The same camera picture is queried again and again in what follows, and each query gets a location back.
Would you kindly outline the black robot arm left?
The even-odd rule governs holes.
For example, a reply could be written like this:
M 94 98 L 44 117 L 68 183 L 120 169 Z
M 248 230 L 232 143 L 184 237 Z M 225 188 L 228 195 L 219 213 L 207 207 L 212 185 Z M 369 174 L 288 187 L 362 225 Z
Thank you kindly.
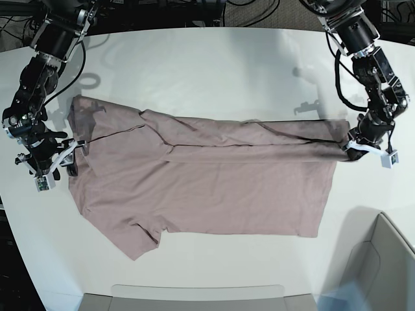
M 391 145 L 381 150 L 380 144 L 385 135 L 392 136 L 396 127 L 395 119 L 407 110 L 410 99 L 382 48 L 375 45 L 380 35 L 366 17 L 362 1 L 302 1 L 301 4 L 319 19 L 327 41 L 334 41 L 337 45 L 337 95 L 349 109 L 359 112 L 356 127 L 348 132 L 344 151 L 352 161 L 373 153 L 381 158 L 384 167 L 392 167 L 398 162 L 397 150 Z M 365 107 L 352 104 L 342 93 L 341 56 L 349 56 L 352 60 L 350 74 L 368 94 Z

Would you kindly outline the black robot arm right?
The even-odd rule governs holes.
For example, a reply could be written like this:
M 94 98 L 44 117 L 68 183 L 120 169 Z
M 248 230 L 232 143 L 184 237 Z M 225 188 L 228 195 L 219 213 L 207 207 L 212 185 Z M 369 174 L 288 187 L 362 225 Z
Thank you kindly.
M 36 51 L 22 70 L 19 89 L 9 108 L 3 111 L 2 126 L 7 135 L 27 149 L 16 158 L 36 178 L 51 174 L 60 179 L 55 155 L 69 149 L 65 132 L 54 132 L 45 125 L 46 106 L 59 96 L 59 78 L 77 45 L 93 24 L 98 1 L 44 1 L 47 11 L 30 46 Z

